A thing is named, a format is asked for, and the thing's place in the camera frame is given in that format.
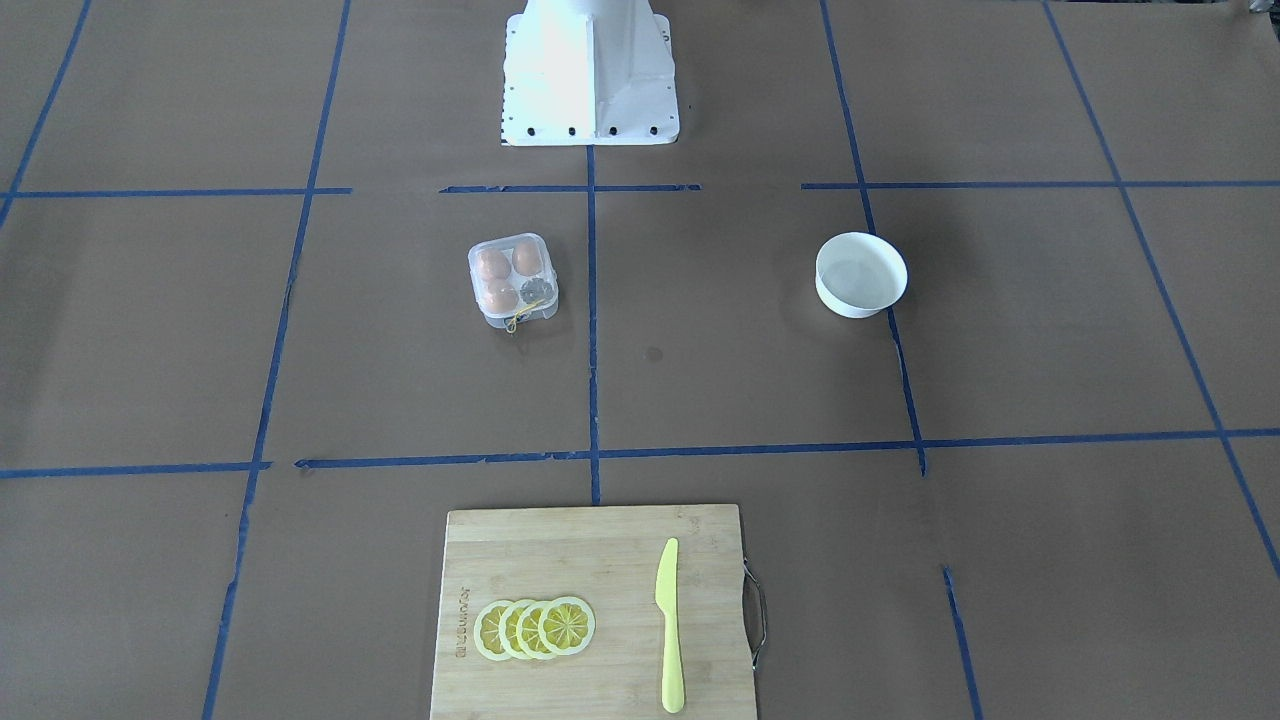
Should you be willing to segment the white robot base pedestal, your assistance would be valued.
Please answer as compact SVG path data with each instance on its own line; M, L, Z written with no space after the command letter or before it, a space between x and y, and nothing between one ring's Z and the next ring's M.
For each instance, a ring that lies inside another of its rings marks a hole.
M677 142L671 24L650 3L529 1L504 41L503 145Z

